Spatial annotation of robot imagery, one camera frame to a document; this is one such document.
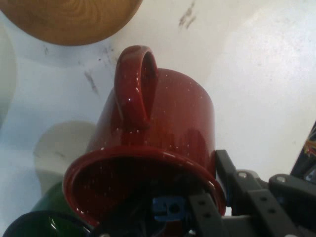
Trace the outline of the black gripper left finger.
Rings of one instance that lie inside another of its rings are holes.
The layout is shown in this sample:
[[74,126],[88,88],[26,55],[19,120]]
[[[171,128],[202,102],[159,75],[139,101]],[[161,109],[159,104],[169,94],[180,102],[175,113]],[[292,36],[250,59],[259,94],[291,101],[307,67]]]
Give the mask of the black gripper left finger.
[[223,237],[222,217],[210,194],[198,194],[188,197],[193,230],[197,237]]

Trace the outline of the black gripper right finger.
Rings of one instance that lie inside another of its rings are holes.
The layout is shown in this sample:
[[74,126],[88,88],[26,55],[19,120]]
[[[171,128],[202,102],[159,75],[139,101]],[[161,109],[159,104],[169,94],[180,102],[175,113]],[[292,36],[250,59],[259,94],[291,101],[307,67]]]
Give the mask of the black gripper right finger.
[[225,220],[236,237],[314,237],[316,186],[287,174],[262,181],[251,170],[237,170],[227,151],[217,150],[216,179],[232,217]]

